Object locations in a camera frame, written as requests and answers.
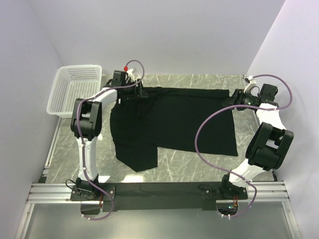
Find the black t shirt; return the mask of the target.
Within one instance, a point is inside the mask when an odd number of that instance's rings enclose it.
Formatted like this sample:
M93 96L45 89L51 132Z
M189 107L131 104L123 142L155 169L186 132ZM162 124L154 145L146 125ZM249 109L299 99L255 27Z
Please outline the black t shirt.
M136 172L157 167L158 148L237 156L229 91L147 87L148 98L120 100L110 130L116 158Z

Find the white plastic basket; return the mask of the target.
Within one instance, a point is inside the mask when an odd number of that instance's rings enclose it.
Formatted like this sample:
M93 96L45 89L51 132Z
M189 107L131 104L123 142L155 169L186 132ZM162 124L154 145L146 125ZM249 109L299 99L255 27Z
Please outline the white plastic basket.
M100 65L60 67L55 75L46 112L60 118L71 118L77 98L88 98L99 92L102 80Z

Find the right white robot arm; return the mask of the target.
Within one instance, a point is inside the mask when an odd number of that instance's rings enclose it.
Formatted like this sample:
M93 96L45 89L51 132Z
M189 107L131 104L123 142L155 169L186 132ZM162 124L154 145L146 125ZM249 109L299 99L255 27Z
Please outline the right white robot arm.
M225 106L245 105L259 107L255 110L260 126L245 153L245 160L233 170L234 174L223 176L219 194L223 199L236 199L246 194L246 180L278 169L287 155L294 133L287 130L279 116L279 105L275 102L278 88L264 84L257 96L250 93L252 87L236 89L224 102Z

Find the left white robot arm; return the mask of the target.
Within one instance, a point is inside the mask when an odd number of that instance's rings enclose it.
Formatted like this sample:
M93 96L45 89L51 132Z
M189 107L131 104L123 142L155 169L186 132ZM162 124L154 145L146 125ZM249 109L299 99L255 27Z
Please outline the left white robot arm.
M96 94L87 99L76 99L70 128L77 139L79 149L79 174L74 193L96 199L102 192L96 166L97 137L102 130L103 108L120 100L148 97L142 80L136 79L134 69L116 70L113 78Z

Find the black base beam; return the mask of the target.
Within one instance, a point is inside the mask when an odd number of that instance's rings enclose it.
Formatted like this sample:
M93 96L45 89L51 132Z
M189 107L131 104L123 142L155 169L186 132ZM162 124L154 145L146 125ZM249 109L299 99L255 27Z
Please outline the black base beam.
M95 193L85 196L74 186L72 202L98 204L103 212L119 210L202 209L216 211L219 200L246 200L244 188L223 188L221 182L166 182L166 183L102 183L101 187L112 198Z

